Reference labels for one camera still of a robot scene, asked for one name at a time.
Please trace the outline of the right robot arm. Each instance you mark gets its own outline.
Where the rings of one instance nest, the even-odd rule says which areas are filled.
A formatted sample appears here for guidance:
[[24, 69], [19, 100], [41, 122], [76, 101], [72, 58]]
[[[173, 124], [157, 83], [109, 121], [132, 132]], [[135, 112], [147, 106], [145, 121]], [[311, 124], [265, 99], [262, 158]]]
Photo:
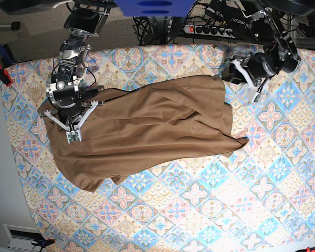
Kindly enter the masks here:
[[103, 105], [94, 98], [99, 89], [86, 85], [84, 79], [91, 73], [86, 57], [91, 50], [87, 40], [96, 37], [105, 24], [114, 1], [75, 1], [64, 27], [70, 31], [60, 47], [59, 61], [48, 78], [46, 94], [53, 110], [40, 112], [66, 133], [68, 143], [81, 141], [81, 128], [91, 113]]

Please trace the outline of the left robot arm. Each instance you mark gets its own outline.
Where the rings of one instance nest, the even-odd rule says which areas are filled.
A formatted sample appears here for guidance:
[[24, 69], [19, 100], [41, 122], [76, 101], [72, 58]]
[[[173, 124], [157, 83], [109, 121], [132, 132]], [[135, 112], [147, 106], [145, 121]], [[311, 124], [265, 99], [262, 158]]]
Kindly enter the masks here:
[[301, 58], [291, 35], [281, 22], [281, 10], [267, 1], [234, 1], [235, 10], [222, 4], [223, 15], [234, 37], [263, 45], [261, 52], [241, 55], [235, 52], [226, 60], [222, 79], [245, 84], [250, 102], [263, 99], [266, 84], [281, 71], [293, 72]]

